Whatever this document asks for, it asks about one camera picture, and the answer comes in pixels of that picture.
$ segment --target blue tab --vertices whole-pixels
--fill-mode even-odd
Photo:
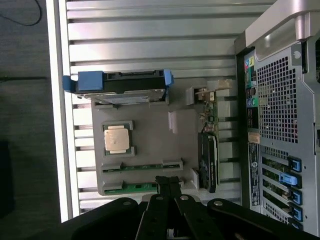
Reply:
[[[62,77],[62,88],[68,93],[74,93],[76,91],[76,81],[71,80],[70,76]]]
[[[298,184],[298,179],[295,176],[282,172],[279,175],[279,182],[295,186]]]
[[[171,87],[174,84],[174,76],[169,69],[164,69],[163,72],[165,85]]]
[[[80,71],[78,72],[78,90],[103,90],[104,72],[103,71]]]

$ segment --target gray floor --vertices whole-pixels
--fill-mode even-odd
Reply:
[[[34,1],[21,2],[0,0],[0,13],[25,23],[37,19]],[[48,77],[0,83],[0,140],[10,144],[16,204],[0,219],[0,239],[5,240],[30,236],[60,221],[46,1],[39,2],[44,16],[36,26],[0,18],[0,76]]]

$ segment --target ventilation grille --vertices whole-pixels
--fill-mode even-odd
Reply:
[[[277,150],[268,146],[261,146],[261,152],[284,160],[287,160],[287,156],[289,155],[286,151]]]
[[[262,138],[298,143],[296,70],[288,57],[257,70]]]
[[[271,206],[269,203],[265,202],[264,207],[270,214],[275,216],[276,219],[278,219],[280,222],[288,224],[288,218],[284,214],[279,212],[277,209],[275,209],[273,206]]]

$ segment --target metal mesh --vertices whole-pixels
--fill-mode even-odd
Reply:
[[[275,216],[280,222],[283,222],[285,224],[288,224],[288,218],[279,212],[277,209],[275,209],[273,206],[271,206],[269,203],[265,202],[264,208],[273,216]]]
[[[286,151],[281,151],[268,146],[261,146],[261,152],[284,160],[287,160],[287,156],[289,155]]]
[[[288,57],[257,70],[262,138],[298,143],[296,70]]]

